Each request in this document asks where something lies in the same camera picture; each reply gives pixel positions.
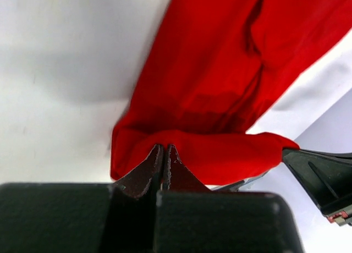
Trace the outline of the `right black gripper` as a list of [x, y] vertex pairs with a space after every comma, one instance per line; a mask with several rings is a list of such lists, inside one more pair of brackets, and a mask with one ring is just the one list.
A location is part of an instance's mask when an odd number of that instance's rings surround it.
[[351, 153], [286, 148], [282, 161], [329, 222], [351, 225]]

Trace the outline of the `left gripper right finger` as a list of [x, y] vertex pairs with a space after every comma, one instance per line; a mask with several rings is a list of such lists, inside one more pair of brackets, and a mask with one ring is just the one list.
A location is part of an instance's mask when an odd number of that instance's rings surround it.
[[211, 192], [181, 161], [175, 145], [167, 146], [163, 167], [163, 190], [177, 192]]

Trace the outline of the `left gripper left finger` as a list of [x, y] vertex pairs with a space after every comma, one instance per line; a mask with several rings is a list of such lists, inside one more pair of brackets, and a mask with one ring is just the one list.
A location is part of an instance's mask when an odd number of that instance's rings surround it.
[[147, 157], [113, 186], [122, 195], [138, 200], [144, 197], [154, 182], [160, 184], [164, 147], [155, 145]]

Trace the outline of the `red t-shirt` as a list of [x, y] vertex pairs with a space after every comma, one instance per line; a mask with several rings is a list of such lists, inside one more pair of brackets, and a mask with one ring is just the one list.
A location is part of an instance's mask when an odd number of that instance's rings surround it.
[[247, 130], [351, 28], [351, 0], [171, 0], [112, 132], [117, 180], [156, 144], [204, 184], [257, 176], [296, 143]]

